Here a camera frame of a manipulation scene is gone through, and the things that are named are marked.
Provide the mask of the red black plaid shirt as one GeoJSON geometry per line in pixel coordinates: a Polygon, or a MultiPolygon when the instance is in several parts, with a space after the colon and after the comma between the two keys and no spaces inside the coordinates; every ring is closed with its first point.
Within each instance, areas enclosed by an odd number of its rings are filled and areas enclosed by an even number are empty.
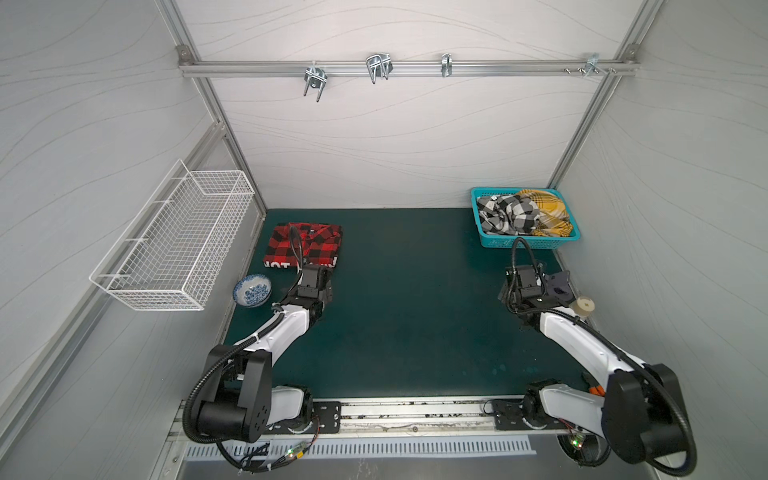
{"type": "Polygon", "coordinates": [[[267,268],[296,267],[301,252],[305,264],[335,268],[343,228],[335,224],[285,223],[272,230],[262,263],[267,268]]]}

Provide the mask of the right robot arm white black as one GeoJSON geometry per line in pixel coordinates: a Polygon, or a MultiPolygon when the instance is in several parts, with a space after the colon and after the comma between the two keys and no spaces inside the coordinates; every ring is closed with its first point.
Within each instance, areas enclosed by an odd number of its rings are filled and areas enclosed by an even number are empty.
{"type": "Polygon", "coordinates": [[[583,467],[616,455],[671,477],[692,474],[698,450],[675,372],[608,340],[587,322],[594,305],[573,297],[566,273],[546,275],[535,258],[521,264],[520,251],[533,252],[523,237],[512,243],[501,303],[576,360],[591,385],[581,391],[553,379],[531,384],[520,404],[525,425],[543,430],[559,422],[566,430],[557,438],[561,450],[583,467]]]}

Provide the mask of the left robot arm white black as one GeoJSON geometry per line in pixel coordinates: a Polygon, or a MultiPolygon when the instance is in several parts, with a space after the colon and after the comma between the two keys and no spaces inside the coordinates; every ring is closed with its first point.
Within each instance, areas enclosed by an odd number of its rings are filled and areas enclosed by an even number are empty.
{"type": "Polygon", "coordinates": [[[303,456],[311,444],[302,442],[271,462],[257,463],[263,447],[236,458],[227,451],[227,441],[254,443],[275,424],[299,428],[316,421],[311,392],[275,386],[272,370],[291,344],[321,319],[332,298],[332,269],[305,259],[298,226],[289,226],[288,241],[297,263],[294,283],[273,304],[273,316],[265,324],[236,344],[220,344],[209,352],[182,413],[189,440],[214,444],[231,466],[250,474],[283,468],[303,456]]]}

